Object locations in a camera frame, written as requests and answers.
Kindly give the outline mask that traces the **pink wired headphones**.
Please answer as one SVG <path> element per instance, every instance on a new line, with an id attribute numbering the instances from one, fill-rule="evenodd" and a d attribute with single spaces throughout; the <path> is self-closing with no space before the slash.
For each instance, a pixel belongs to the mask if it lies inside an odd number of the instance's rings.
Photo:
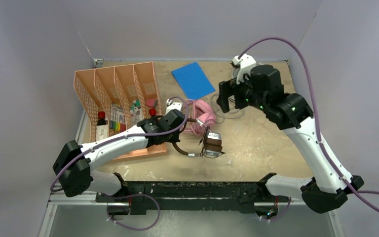
<path id="1" fill-rule="evenodd" d="M 201 99 L 186 99 L 185 102 L 189 107 L 187 111 L 189 118 L 187 121 L 190 119 L 195 119 L 202 122 L 203 125 L 197 122 L 193 122 L 191 124 L 187 124 L 186 127 L 181 130 L 181 132 L 202 135 L 206 127 L 213 127 L 213 125 L 216 123 L 216 115 L 212 107 L 207 102 Z"/>

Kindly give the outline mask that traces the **brown on-ear headphones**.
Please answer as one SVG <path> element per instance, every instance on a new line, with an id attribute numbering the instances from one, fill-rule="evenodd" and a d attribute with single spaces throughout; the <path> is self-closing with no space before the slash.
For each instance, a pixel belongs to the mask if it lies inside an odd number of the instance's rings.
<path id="1" fill-rule="evenodd" d="M 188 122 L 197 123 L 202 128 L 204 128 L 204 132 L 202 133 L 202 137 L 199 142 L 199 144 L 202 145 L 202 148 L 199 153 L 188 153 L 182 150 L 176 142 L 172 143 L 172 146 L 178 153 L 185 155 L 187 157 L 207 157 L 207 158 L 217 158 L 225 154 L 225 152 L 223 152 L 223 147 L 222 147 L 222 137 L 219 133 L 211 131 L 210 126 L 207 126 L 205 123 L 203 123 L 199 119 L 189 118 L 187 119 L 186 124 Z"/>

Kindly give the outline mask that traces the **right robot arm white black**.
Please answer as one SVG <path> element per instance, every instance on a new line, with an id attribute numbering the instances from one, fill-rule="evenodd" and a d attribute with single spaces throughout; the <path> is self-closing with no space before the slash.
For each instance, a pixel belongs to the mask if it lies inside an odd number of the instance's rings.
<path id="1" fill-rule="evenodd" d="M 311 107 L 301 95 L 285 92 L 280 72 L 272 65 L 254 66 L 242 82 L 220 82 L 217 104 L 224 113 L 229 112 L 230 97 L 236 109 L 251 106 L 263 111 L 295 144 L 313 174 L 294 178 L 270 173 L 259 181 L 260 199 L 295 198 L 316 213 L 326 213 L 340 208 L 349 194 L 364 185 L 363 179 L 347 171 L 336 157 L 327 159 L 332 150 L 321 149 L 324 138 L 315 128 Z"/>

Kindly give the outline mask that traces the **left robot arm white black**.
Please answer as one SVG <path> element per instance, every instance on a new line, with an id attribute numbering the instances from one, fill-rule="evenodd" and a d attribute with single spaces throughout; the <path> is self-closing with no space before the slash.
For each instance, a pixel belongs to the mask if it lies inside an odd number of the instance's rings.
<path id="1" fill-rule="evenodd" d="M 53 182 L 51 192 L 63 191 L 71 198 L 92 191 L 109 195 L 116 202 L 125 200 L 127 188 L 122 177 L 98 172 L 96 168 L 121 155 L 167 142 L 179 133 L 187 118 L 173 109 L 164 116 L 144 119 L 125 132 L 100 141 L 82 145 L 75 140 L 67 142 L 53 165 L 55 181 L 61 188 L 56 189 Z"/>

